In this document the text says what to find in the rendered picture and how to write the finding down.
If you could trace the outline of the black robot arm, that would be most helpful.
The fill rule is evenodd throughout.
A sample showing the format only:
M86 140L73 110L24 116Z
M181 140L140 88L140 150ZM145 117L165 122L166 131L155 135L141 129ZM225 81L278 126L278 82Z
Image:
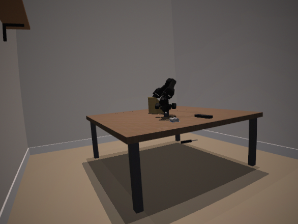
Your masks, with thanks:
M176 80L173 78L168 78L166 80L166 83L164 86L162 86L161 88L157 88L154 92L153 92L153 96L152 97L156 97L156 98L160 98L160 105L162 105L162 111L168 111L170 110L170 106L168 105L167 100L172 98L174 95L174 86L176 84Z

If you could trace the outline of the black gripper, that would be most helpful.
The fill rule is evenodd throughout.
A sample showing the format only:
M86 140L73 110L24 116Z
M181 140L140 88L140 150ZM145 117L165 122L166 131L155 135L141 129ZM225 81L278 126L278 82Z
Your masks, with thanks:
M176 109L176 103L172 103L172 105L171 104L169 104L169 101L167 100L167 102L166 103L168 103L168 105L170 106L170 109L172 108L172 109ZM160 109L162 110L162 105L160 105L159 103L156 103L156 105L155 105L155 109L159 109L159 107L160 107Z

